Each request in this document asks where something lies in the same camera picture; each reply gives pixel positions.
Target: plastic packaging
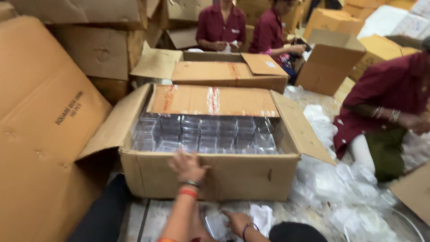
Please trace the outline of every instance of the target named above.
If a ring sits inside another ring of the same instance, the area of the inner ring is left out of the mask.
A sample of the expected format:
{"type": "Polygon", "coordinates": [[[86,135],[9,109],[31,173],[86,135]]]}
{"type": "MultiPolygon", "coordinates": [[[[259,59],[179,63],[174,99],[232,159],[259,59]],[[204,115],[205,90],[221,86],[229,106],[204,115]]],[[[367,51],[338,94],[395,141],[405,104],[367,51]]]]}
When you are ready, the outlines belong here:
{"type": "Polygon", "coordinates": [[[157,152],[176,152],[181,149],[181,143],[162,140],[157,147],[157,152]]]}

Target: cardboard box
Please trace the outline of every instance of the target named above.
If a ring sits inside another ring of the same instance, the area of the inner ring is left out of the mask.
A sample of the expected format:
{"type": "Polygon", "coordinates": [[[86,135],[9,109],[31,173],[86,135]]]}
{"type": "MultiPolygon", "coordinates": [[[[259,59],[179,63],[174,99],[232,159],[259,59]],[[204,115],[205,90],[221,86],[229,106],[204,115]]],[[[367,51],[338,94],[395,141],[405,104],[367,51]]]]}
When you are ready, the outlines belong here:
{"type": "Polygon", "coordinates": [[[289,79],[268,55],[159,50],[147,44],[130,74],[137,78],[170,79],[173,84],[259,87],[279,93],[283,93],[289,79]]]}
{"type": "MultiPolygon", "coordinates": [[[[269,0],[236,0],[236,6],[245,13],[246,24],[255,26],[261,15],[272,7],[272,3],[269,0]]],[[[294,33],[300,21],[302,10],[302,2],[296,1],[290,12],[281,18],[284,31],[294,33]]]]}
{"type": "Polygon", "coordinates": [[[388,0],[345,0],[345,5],[354,5],[361,8],[373,8],[377,9],[378,7],[386,4],[388,0]]]}
{"type": "Polygon", "coordinates": [[[97,77],[88,78],[112,106],[115,106],[118,101],[132,91],[129,81],[97,77]]]}
{"type": "Polygon", "coordinates": [[[414,2],[404,0],[391,0],[387,3],[387,5],[409,11],[414,6],[414,2]]]}
{"type": "Polygon", "coordinates": [[[197,28],[167,30],[166,42],[169,50],[183,50],[197,46],[196,41],[197,28]]]}
{"type": "Polygon", "coordinates": [[[45,24],[114,23],[146,29],[146,0],[10,0],[18,13],[35,16],[45,24]]]}
{"type": "Polygon", "coordinates": [[[430,163],[407,175],[390,187],[406,206],[430,225],[430,163]]]}
{"type": "Polygon", "coordinates": [[[315,47],[303,65],[296,86],[333,96],[366,48],[350,34],[314,29],[308,44],[315,47]]]}
{"type": "Polygon", "coordinates": [[[361,20],[366,20],[366,18],[368,18],[375,10],[376,9],[362,8],[362,7],[357,7],[349,4],[346,4],[342,8],[342,11],[347,12],[351,14],[352,17],[361,19],[361,20]]]}
{"type": "Polygon", "coordinates": [[[430,19],[430,0],[418,0],[412,7],[411,13],[430,19]]]}
{"type": "Polygon", "coordinates": [[[14,18],[16,16],[18,16],[18,14],[10,3],[0,2],[0,22],[14,18]]]}
{"type": "Polygon", "coordinates": [[[82,71],[93,77],[128,80],[140,58],[145,31],[56,26],[52,34],[82,71]]]}
{"type": "Polygon", "coordinates": [[[109,159],[75,160],[112,106],[36,18],[0,35],[0,240],[65,241],[106,184],[109,159]]]}
{"type": "Polygon", "coordinates": [[[249,50],[249,45],[254,37],[254,26],[252,25],[246,25],[246,41],[243,43],[243,45],[240,47],[239,52],[245,52],[247,53],[249,50]]]}
{"type": "Polygon", "coordinates": [[[81,154],[119,147],[127,185],[138,197],[174,198],[178,184],[167,164],[172,153],[131,150],[130,128],[145,101],[149,101],[149,112],[279,116],[274,133],[283,155],[199,154],[200,163],[212,167],[204,181],[206,192],[201,195],[206,200],[285,201],[301,154],[335,164],[302,109],[275,91],[188,85],[155,85],[151,90],[146,84],[114,107],[81,154]],[[216,95],[214,102],[208,102],[210,93],[216,95]]]}
{"type": "Polygon", "coordinates": [[[326,29],[341,33],[357,36],[361,28],[364,26],[364,21],[353,18],[351,14],[328,9],[314,9],[307,23],[303,37],[308,39],[313,29],[326,29]]]}
{"type": "Polygon", "coordinates": [[[395,42],[378,35],[361,38],[360,42],[367,49],[367,52],[358,61],[349,75],[355,81],[358,81],[364,71],[373,64],[413,54],[418,51],[413,48],[401,47],[395,42]]]}

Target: hand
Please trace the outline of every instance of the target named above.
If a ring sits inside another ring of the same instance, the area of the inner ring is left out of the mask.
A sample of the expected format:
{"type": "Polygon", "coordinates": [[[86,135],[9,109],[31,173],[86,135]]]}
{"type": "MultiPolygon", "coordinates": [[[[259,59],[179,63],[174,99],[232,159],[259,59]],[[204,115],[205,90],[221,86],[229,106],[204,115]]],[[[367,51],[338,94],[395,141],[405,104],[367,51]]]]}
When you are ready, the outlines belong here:
{"type": "Polygon", "coordinates": [[[401,113],[397,123],[407,130],[412,130],[418,135],[421,135],[430,129],[430,123],[426,119],[409,113],[401,113]]]}
{"type": "Polygon", "coordinates": [[[306,50],[305,44],[295,44],[288,48],[289,52],[302,54],[306,50]]]}
{"type": "Polygon", "coordinates": [[[251,218],[244,213],[232,213],[227,211],[222,211],[222,213],[228,217],[230,222],[227,224],[227,227],[231,228],[231,231],[235,233],[240,238],[242,237],[242,232],[245,226],[249,223],[252,223],[251,218]]]}
{"type": "Polygon", "coordinates": [[[196,184],[203,179],[206,170],[210,168],[207,165],[200,166],[196,153],[190,156],[183,151],[179,151],[173,159],[169,160],[169,166],[178,174],[178,181],[191,181],[196,184]]]}
{"type": "Polygon", "coordinates": [[[216,51],[223,51],[227,47],[228,43],[226,41],[217,41],[212,43],[213,49],[216,51]]]}
{"type": "Polygon", "coordinates": [[[231,47],[231,52],[239,52],[239,46],[237,44],[228,43],[228,45],[231,47]]]}

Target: white paper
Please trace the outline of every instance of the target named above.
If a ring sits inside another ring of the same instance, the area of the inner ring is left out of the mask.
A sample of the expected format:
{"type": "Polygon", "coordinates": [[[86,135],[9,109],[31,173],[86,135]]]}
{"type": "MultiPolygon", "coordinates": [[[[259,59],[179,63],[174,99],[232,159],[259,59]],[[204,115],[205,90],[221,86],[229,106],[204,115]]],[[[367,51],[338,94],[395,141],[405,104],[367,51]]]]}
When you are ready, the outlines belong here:
{"type": "Polygon", "coordinates": [[[392,35],[405,35],[415,39],[418,39],[421,34],[427,30],[429,26],[429,20],[408,13],[401,22],[394,28],[392,35]]]}
{"type": "Polygon", "coordinates": [[[381,6],[366,19],[357,38],[361,39],[374,34],[379,36],[390,35],[407,14],[408,11],[404,9],[387,5],[381,6]]]}

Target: packing tape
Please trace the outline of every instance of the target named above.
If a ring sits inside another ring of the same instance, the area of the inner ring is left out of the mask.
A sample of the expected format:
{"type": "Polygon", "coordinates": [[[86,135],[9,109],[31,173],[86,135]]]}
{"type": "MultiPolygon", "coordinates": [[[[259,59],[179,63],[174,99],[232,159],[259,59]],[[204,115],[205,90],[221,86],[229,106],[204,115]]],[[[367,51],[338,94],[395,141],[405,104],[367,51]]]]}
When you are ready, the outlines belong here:
{"type": "Polygon", "coordinates": [[[219,92],[217,87],[208,87],[207,104],[210,115],[218,115],[219,113],[219,92]]]}

